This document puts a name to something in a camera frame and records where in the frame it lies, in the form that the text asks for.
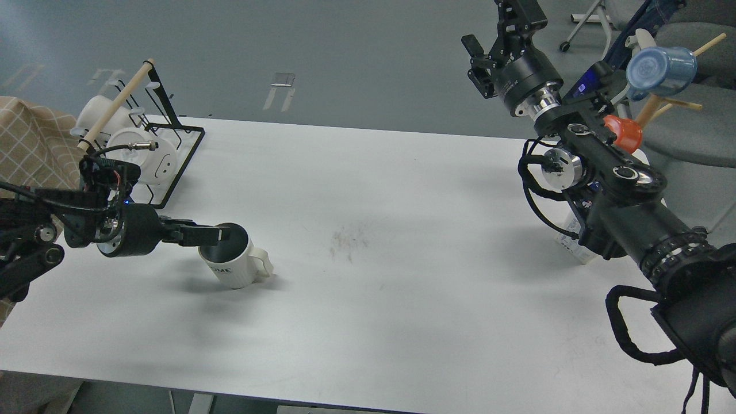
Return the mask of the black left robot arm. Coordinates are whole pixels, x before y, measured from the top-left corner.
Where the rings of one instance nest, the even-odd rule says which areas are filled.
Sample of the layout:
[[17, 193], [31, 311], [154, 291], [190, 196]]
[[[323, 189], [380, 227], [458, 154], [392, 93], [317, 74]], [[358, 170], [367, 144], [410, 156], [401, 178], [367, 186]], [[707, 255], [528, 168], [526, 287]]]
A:
[[152, 205], [132, 202], [141, 174], [136, 163], [106, 158], [100, 150], [82, 157], [79, 171], [78, 190], [2, 183], [15, 194], [2, 199], [3, 299], [23, 301], [30, 283], [63, 261], [54, 219], [63, 223], [67, 246], [96, 244], [109, 258], [145, 256], [160, 242], [212, 247], [231, 237], [226, 226], [161, 216]]

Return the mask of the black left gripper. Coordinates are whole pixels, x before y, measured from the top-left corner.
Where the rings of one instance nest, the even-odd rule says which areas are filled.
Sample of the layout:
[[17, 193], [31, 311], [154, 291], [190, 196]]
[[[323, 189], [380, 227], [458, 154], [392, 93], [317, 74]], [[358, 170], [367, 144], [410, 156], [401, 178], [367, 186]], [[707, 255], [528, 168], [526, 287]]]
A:
[[231, 238], [231, 229], [224, 225], [208, 226], [193, 220], [159, 217], [156, 209], [147, 204], [125, 204], [122, 209], [122, 228], [116, 238], [97, 244], [108, 258], [145, 256], [159, 242], [182, 247], [217, 246]]

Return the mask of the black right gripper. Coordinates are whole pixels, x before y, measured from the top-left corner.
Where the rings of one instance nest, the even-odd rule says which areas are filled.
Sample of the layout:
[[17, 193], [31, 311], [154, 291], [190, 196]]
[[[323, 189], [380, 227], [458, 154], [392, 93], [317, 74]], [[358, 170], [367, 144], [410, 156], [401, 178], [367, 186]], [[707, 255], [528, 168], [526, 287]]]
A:
[[482, 97], [500, 97], [510, 115], [539, 117], [561, 104], [563, 80], [532, 36], [549, 21], [537, 1], [497, 1], [497, 39], [485, 52], [475, 35], [462, 36], [468, 78]]

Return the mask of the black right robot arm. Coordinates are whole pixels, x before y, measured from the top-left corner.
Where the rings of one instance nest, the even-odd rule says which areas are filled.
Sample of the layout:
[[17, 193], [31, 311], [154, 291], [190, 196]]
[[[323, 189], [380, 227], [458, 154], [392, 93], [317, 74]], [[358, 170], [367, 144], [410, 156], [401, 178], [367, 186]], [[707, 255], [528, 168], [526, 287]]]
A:
[[[567, 94], [563, 81], [532, 37], [547, 25], [536, 1], [497, 1], [499, 23], [492, 49], [474, 35], [462, 44], [468, 78], [485, 98], [500, 97], [512, 116], [529, 116], [537, 139], [518, 162], [523, 191], [567, 202], [581, 228], [559, 229], [603, 259], [631, 257], [652, 290], [614, 286], [605, 297], [615, 338], [631, 358], [652, 365], [689, 360], [689, 395], [703, 377], [701, 412], [709, 411], [710, 385], [734, 392], [734, 245], [711, 246], [663, 203], [665, 176], [633, 157], [604, 118], [614, 106], [608, 90], [612, 67], [599, 61]], [[619, 299], [651, 301], [654, 319], [675, 348], [646, 353], [631, 340]]]

